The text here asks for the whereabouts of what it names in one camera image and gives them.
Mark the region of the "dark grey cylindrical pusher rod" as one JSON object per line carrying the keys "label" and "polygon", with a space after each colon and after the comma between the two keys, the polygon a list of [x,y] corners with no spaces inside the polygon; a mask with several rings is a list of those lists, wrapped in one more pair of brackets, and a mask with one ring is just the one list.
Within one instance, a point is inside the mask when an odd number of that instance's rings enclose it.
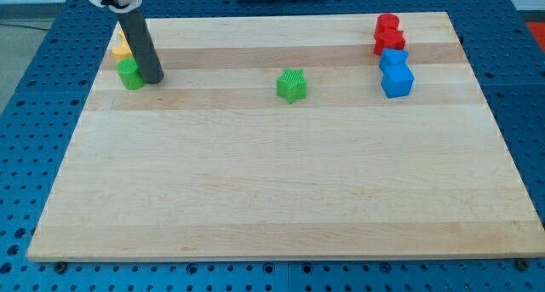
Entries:
{"label": "dark grey cylindrical pusher rod", "polygon": [[162,82],[164,71],[141,9],[136,8],[127,13],[118,13],[118,22],[143,81],[148,84]]}

